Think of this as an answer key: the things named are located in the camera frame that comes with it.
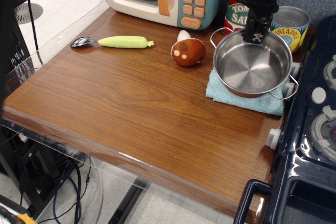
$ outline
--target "floor vent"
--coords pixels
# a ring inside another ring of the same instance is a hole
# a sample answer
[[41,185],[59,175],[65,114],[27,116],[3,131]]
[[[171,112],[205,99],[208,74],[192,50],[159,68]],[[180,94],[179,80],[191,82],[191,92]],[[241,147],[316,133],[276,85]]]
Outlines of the floor vent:
[[[31,11],[33,13],[33,19],[36,20],[38,17],[42,15],[43,8],[38,4],[31,3]],[[15,14],[16,21],[19,25],[30,22],[30,14],[29,14],[29,8],[28,8],[27,3],[23,3],[17,6],[14,9],[14,14]]]

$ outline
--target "wooden table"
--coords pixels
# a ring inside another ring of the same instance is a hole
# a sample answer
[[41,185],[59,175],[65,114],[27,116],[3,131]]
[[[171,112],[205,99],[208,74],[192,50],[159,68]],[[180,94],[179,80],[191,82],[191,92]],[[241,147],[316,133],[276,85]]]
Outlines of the wooden table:
[[269,182],[266,138],[282,118],[205,96],[216,28],[189,31],[207,53],[185,68],[170,55],[180,28],[108,9],[79,36],[155,45],[67,46],[5,100],[3,117],[233,216],[248,180]]

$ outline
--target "stainless steel pot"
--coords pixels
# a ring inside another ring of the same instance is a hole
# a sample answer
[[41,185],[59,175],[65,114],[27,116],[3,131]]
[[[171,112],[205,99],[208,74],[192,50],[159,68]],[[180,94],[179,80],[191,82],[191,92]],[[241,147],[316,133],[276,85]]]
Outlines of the stainless steel pot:
[[[216,46],[213,36],[224,29],[230,30],[224,27],[214,31],[210,41],[216,48],[215,71],[230,92],[246,98],[269,93],[279,100],[288,99],[297,92],[299,84],[290,75],[292,54],[283,39],[268,32],[261,44],[251,44],[243,40],[245,29],[241,29],[224,37]],[[291,95],[280,98],[270,93],[288,77],[295,83]]]

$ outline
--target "pineapple can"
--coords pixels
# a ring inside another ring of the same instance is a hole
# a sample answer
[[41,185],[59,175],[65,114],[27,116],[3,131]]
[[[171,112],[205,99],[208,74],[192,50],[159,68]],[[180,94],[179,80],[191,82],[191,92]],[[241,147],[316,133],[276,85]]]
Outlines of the pineapple can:
[[299,7],[280,6],[269,30],[280,36],[294,54],[302,45],[310,23],[309,13]]

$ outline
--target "green spoon handle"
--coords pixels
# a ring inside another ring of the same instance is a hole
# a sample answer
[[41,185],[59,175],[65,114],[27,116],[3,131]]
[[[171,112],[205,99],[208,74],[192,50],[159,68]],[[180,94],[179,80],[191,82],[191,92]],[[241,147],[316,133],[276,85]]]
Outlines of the green spoon handle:
[[154,41],[148,41],[142,36],[113,36],[98,40],[98,44],[104,47],[146,48],[153,46]]

